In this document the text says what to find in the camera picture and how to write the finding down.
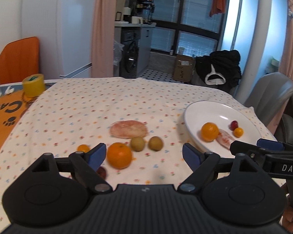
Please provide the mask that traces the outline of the person's right hand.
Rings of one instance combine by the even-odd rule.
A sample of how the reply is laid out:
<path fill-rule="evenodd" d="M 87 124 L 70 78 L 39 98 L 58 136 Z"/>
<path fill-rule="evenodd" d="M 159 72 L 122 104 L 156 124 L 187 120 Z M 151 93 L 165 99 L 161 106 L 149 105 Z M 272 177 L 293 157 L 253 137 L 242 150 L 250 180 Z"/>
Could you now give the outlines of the person's right hand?
<path fill-rule="evenodd" d="M 287 183 L 284 183 L 281 188 L 284 190 L 287 196 L 288 205 L 282 215 L 282 226 L 289 232 L 293 233 L 293 207 L 291 204 L 291 196 L 289 195 L 289 189 L 287 187 Z"/>

